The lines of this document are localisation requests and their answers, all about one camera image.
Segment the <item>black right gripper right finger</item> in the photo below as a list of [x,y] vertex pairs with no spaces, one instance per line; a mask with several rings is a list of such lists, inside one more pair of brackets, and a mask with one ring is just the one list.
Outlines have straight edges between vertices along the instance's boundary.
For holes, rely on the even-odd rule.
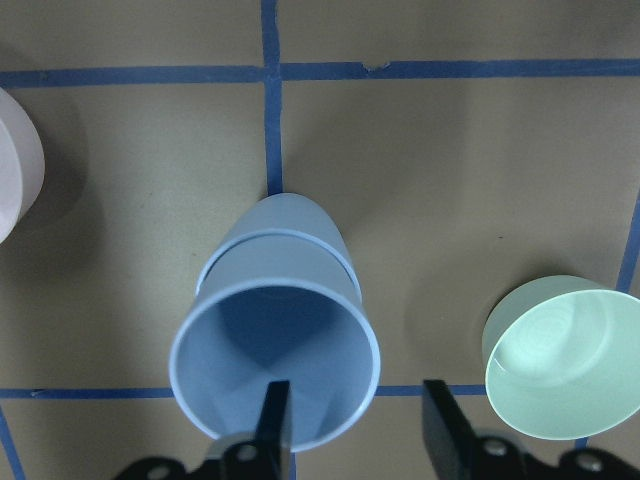
[[490,436],[471,426],[443,380],[424,380],[422,436],[438,479],[492,479]]

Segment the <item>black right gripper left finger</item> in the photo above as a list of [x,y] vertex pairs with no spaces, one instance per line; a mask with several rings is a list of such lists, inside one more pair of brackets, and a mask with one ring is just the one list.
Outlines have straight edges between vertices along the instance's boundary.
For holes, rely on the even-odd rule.
[[291,463],[291,387],[290,382],[270,382],[254,443],[258,450],[258,479],[288,479]]

